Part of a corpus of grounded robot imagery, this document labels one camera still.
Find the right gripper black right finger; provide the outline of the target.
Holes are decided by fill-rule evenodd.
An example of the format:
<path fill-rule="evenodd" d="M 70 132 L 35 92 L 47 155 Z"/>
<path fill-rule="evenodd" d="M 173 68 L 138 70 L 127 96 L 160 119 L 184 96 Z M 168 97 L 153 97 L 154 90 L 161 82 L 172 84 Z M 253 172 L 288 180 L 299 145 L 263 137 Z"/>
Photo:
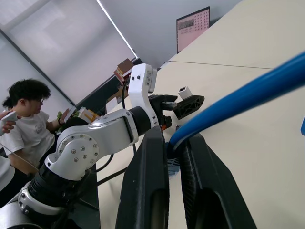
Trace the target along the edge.
<path fill-rule="evenodd" d="M 180 148 L 186 225 L 189 229 L 255 229 L 237 183 L 221 159 L 197 134 Z"/>

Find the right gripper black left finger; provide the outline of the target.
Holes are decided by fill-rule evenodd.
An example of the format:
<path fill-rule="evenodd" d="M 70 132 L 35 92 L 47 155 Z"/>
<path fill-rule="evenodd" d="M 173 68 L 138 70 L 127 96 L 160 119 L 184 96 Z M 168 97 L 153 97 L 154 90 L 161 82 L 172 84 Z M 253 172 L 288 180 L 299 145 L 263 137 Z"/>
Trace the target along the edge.
<path fill-rule="evenodd" d="M 122 182 L 117 229 L 166 229 L 169 176 L 160 126 L 147 131 Z"/>

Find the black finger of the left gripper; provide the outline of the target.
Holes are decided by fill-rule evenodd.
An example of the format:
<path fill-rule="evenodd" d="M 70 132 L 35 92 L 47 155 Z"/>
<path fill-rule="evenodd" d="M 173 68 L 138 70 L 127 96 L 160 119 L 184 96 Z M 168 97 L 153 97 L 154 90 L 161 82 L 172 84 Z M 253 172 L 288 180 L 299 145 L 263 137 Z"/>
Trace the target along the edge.
<path fill-rule="evenodd" d="M 177 106 L 173 110 L 177 119 L 181 120 L 197 111 L 203 105 L 204 100 L 204 96 L 191 95 L 178 102 Z"/>

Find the person's hand with black wristband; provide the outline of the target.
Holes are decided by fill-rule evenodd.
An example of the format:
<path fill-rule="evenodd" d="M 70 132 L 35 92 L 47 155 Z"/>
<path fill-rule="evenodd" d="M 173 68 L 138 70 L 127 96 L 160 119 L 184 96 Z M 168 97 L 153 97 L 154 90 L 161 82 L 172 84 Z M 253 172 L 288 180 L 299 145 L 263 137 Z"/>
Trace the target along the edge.
<path fill-rule="evenodd" d="M 69 113 L 69 109 L 66 109 L 66 110 L 62 113 L 61 117 L 58 119 L 58 122 L 59 122 L 60 125 L 65 124 L 65 118 L 66 118 L 66 116 L 68 115 L 68 113 Z"/>

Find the person's hand on white controller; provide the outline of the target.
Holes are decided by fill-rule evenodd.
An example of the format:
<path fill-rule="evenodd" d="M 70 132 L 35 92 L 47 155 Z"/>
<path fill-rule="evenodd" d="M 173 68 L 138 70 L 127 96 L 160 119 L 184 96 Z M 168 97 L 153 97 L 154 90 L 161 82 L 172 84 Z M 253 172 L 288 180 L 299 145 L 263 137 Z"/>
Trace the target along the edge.
<path fill-rule="evenodd" d="M 2 123 L 2 126 L 0 130 L 2 131 L 3 134 L 9 133 L 12 129 L 14 129 L 16 122 L 15 121 L 5 121 Z"/>

